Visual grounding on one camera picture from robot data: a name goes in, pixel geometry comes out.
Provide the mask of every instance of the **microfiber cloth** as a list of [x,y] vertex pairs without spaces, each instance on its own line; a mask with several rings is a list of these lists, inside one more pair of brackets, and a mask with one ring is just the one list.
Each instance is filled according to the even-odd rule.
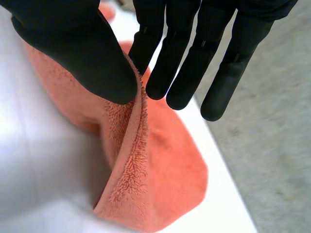
[[[113,11],[101,5],[109,19]],[[205,197],[207,166],[191,136],[165,100],[148,99],[141,77],[134,101],[117,105],[84,89],[54,60],[25,44],[33,70],[59,111],[74,125],[101,137],[111,175],[94,214],[141,232],[159,231]]]

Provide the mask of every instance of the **white table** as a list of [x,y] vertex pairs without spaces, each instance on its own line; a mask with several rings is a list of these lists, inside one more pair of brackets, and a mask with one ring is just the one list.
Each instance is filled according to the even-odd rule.
[[[119,40],[138,30],[135,17],[120,9],[112,27]],[[256,232],[195,100],[177,113],[208,164],[209,184],[202,204],[161,232]],[[133,232],[92,215],[106,170],[99,140],[58,113],[0,8],[0,231]]]

